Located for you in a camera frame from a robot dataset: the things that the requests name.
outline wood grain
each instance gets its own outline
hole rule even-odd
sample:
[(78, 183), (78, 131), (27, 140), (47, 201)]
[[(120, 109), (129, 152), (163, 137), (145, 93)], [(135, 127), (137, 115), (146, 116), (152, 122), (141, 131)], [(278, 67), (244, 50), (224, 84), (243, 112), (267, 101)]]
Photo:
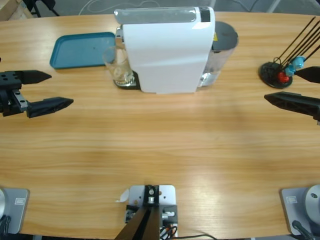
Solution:
[[(57, 38), (114, 32), (112, 15), (0, 22), (0, 71), (52, 75), (23, 86), (23, 95), (74, 99), (54, 114), (0, 118), (0, 184), (30, 190), (23, 233), (112, 239), (126, 207), (115, 201), (143, 184), (176, 187), (180, 236), (288, 233), (279, 191), (320, 183), (320, 129), (311, 117), (264, 100), (277, 90), (257, 70), (311, 17), (218, 12), (216, 18), (235, 27), (237, 49), (213, 86), (170, 95), (119, 89), (104, 67), (50, 67)], [(317, 53), (307, 66), (319, 61)], [(299, 77), (287, 91), (319, 96), (317, 84)]]

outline floor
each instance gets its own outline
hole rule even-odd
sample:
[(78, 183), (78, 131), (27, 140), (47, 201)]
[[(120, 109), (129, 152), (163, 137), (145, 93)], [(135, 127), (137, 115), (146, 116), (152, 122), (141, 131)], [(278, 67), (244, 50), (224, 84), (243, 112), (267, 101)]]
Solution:
[[(70, 16), (80, 12), (81, 15), (112, 14), (117, 8), (210, 6), (211, 2), (215, 2), (215, 11), (248, 12), (252, 8), (251, 12), (266, 12), (274, 0), (91, 0), (91, 4), (89, 0), (55, 1), (54, 9), (61, 16)], [(37, 6), (43, 17), (54, 16), (41, 1)], [(317, 0), (281, 0), (274, 12), (320, 16), (320, 4)]]

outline white coffee machine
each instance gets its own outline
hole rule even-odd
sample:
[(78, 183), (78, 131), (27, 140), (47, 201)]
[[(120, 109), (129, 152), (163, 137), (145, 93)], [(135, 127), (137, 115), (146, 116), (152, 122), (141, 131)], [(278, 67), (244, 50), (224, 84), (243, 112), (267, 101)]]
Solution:
[(115, 41), (133, 77), (114, 81), (146, 93), (193, 93), (204, 73), (215, 34), (211, 7), (117, 9)]

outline teal tray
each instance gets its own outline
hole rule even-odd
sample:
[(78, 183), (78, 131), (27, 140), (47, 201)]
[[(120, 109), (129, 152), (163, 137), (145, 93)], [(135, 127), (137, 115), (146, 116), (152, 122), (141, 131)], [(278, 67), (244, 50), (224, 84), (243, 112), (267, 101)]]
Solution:
[(55, 69), (103, 66), (103, 53), (115, 45), (112, 32), (65, 35), (54, 45), (50, 65)]

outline glass cup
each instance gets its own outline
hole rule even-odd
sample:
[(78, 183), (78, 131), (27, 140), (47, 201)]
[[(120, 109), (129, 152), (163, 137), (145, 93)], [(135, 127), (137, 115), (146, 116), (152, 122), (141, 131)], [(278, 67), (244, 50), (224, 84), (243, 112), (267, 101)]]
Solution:
[(130, 68), (125, 49), (110, 46), (103, 53), (103, 61), (113, 81), (118, 86), (127, 86), (134, 81), (134, 73)]

